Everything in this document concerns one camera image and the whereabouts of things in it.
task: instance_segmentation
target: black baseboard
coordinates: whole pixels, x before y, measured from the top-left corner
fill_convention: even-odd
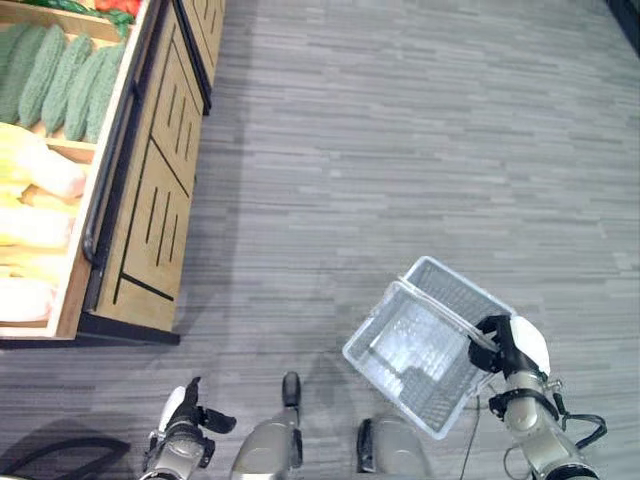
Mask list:
[[[605,0],[624,35],[640,57],[640,11],[631,0]]]

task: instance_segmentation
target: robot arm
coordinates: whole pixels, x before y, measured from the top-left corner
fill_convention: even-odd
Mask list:
[[[582,480],[599,478],[586,462],[581,449],[606,434],[606,423],[597,415],[571,415],[559,393],[561,384],[548,383],[551,373],[549,353],[540,332],[522,317],[493,316],[480,322],[485,334],[495,333],[498,352],[475,343],[469,358],[477,367],[494,373],[502,371],[507,390],[489,401],[491,411],[504,421],[522,448],[536,479]],[[554,406],[545,391],[554,390]],[[558,424],[563,415],[562,426]],[[567,420],[597,423],[598,429],[574,444],[565,435]]]

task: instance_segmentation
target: bitter melon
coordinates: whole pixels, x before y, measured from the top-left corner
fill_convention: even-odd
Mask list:
[[[87,140],[91,143],[98,141],[123,53],[124,43],[109,48],[109,53],[100,68],[100,74],[93,85],[93,92],[89,100],[89,115],[87,117]]]
[[[20,35],[17,45],[11,51],[9,66],[0,87],[0,122],[16,123],[18,104],[33,65],[40,50],[47,29],[31,26]]]
[[[3,80],[7,73],[9,58],[11,57],[13,47],[16,46],[18,40],[20,40],[20,37],[26,32],[27,28],[29,28],[29,25],[26,23],[18,23],[0,32],[0,78]]]
[[[58,25],[47,31],[42,46],[36,55],[36,62],[29,75],[18,106],[20,123],[29,128],[40,120],[42,104],[58,68],[58,61],[64,52],[67,39]]]
[[[47,134],[55,132],[64,122],[71,85],[90,54],[91,37],[82,34],[71,42],[60,57],[49,93],[42,104],[42,121]]]
[[[64,135],[67,140],[82,140],[82,137],[84,137],[93,85],[108,53],[108,48],[101,48],[94,52],[84,62],[73,81],[69,103],[67,104],[67,115],[64,121]]]

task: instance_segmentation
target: basket handle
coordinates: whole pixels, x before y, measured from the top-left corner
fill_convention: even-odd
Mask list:
[[[464,318],[448,308],[446,305],[443,305],[440,302],[436,302],[431,297],[427,296],[422,290],[413,285],[406,278],[398,277],[398,281],[414,299],[423,304],[426,304],[429,308],[438,310],[446,317],[447,320],[451,320],[454,323],[455,327],[462,328],[469,336],[471,341],[483,348],[491,350],[492,352],[498,352],[500,350],[498,348],[498,345],[496,345],[496,343],[492,340],[485,337],[482,331],[476,328],[475,325],[467,322]]]

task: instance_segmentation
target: black cable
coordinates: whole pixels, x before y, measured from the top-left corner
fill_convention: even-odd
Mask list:
[[[469,439],[469,445],[467,446],[467,453],[464,456],[464,463],[462,464],[462,471],[460,472],[459,480],[464,478],[464,472],[467,469],[467,462],[469,461],[469,455],[471,454],[471,447],[473,447],[473,441],[476,438],[478,432],[478,424],[480,423],[480,395],[476,396],[476,421],[473,425],[473,431],[471,432],[471,438]]]

